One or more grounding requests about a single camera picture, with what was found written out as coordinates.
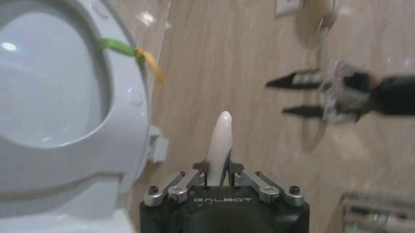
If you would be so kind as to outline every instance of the wooden floor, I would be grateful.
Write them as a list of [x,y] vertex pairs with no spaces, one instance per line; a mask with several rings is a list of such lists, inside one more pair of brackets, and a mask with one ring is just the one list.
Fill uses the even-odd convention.
[[[414,120],[370,115],[357,125],[326,127],[280,114],[283,107],[312,104],[314,93],[264,89],[278,75],[318,66],[319,4],[280,19],[274,17],[274,0],[116,4],[139,43],[146,33],[151,50],[158,53],[162,46],[167,78],[154,89],[152,120],[170,138],[168,158],[146,168],[136,183],[135,222],[147,187],[207,156],[224,110],[234,117],[232,159],[302,187],[311,205],[311,233],[341,232],[343,192],[415,194]],[[136,26],[143,11],[156,17],[151,27]],[[378,75],[415,72],[414,11],[411,0],[343,0],[327,56]]]

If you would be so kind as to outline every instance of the toilet seat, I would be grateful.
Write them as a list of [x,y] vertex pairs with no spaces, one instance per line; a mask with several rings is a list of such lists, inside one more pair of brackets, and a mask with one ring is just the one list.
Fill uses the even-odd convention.
[[[76,34],[79,25],[88,29],[91,35]],[[71,44],[76,38],[86,36],[90,36],[92,43]],[[50,42],[50,48],[44,48],[50,50],[44,52],[39,50],[42,46],[34,42],[43,37]],[[20,41],[16,43],[10,38],[19,38]],[[94,41],[100,38],[116,38],[124,43],[131,42],[130,35],[106,1],[6,0],[0,2],[0,74],[12,74],[12,77],[0,79],[0,86],[7,86],[10,93],[20,92],[27,95],[2,100],[10,103],[7,107],[0,108],[0,124],[7,125],[4,120],[7,116],[8,119],[12,118],[10,125],[19,127],[19,124],[27,124],[27,127],[22,127],[20,132],[15,132],[14,127],[0,130],[0,232],[18,232],[19,229],[26,231],[27,228],[19,228],[20,223],[28,222],[27,218],[35,215],[36,217],[31,219],[36,224],[32,222],[32,225],[39,226],[39,229],[44,226],[80,224],[76,222],[80,219],[84,224],[86,219],[95,222],[98,219],[107,219],[107,226],[111,225],[111,221],[126,222],[119,220],[123,219],[120,217],[123,214],[114,214],[114,210],[118,196],[131,189],[147,160],[148,95],[146,80],[135,60],[112,50],[94,52],[98,49]],[[60,47],[56,44],[59,40],[63,41]],[[94,57],[88,60],[78,54],[82,48],[92,50],[94,55],[102,56],[103,69],[98,74],[96,70],[86,65],[86,62],[96,62]],[[54,67],[63,71],[63,75],[58,75],[56,70],[51,71],[47,65],[44,70],[31,70],[39,67],[36,59],[27,61],[26,64],[14,63],[14,54],[22,52],[24,55],[28,50],[46,55],[50,62],[55,64]],[[86,81],[67,75],[68,72],[76,73],[78,67],[86,68],[86,72],[82,73],[86,75],[80,75]],[[38,81],[34,81],[38,78],[47,84],[52,82],[52,87],[58,89],[48,93],[47,84],[38,85]],[[42,103],[31,99],[39,96],[44,98]],[[60,97],[63,101],[78,100],[79,104],[74,102],[63,104],[59,100],[50,101],[50,98]],[[92,104],[92,107],[84,104],[86,101]],[[76,130],[66,134],[64,127],[56,127],[62,122],[51,123],[51,121],[66,118],[64,115],[71,113],[74,115],[66,120]],[[43,130],[50,133],[51,138],[56,139],[54,143],[43,143]]]

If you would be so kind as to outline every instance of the metal claw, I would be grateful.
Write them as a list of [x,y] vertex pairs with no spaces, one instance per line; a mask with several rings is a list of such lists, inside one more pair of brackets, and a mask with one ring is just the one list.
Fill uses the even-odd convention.
[[294,89],[294,90],[310,90],[318,89],[322,85],[322,82],[295,82],[295,77],[300,75],[316,75],[319,72],[318,69],[307,69],[292,72],[291,74],[276,78],[275,80],[267,82],[266,87]]
[[282,112],[303,118],[323,119],[324,116],[324,109],[320,106],[300,106],[294,108],[284,108]]

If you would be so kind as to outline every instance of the robotic hand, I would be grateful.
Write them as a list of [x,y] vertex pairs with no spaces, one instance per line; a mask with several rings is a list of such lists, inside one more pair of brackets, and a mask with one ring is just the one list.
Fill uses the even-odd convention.
[[267,87],[312,90],[324,94],[318,106],[283,109],[283,113],[303,118],[319,118],[327,123],[357,122],[370,111],[390,116],[415,115],[415,77],[389,77],[382,81],[341,61],[327,70],[302,70],[270,81]]
[[310,207],[300,188],[286,188],[231,162],[231,144],[231,115],[224,112],[207,159],[150,187],[139,208],[142,233],[308,233]]

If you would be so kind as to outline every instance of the toilet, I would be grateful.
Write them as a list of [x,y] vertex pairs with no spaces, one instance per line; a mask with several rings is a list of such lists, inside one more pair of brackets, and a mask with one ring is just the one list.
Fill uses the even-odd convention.
[[0,232],[135,232],[120,197],[150,150],[147,80],[104,0],[0,1]]

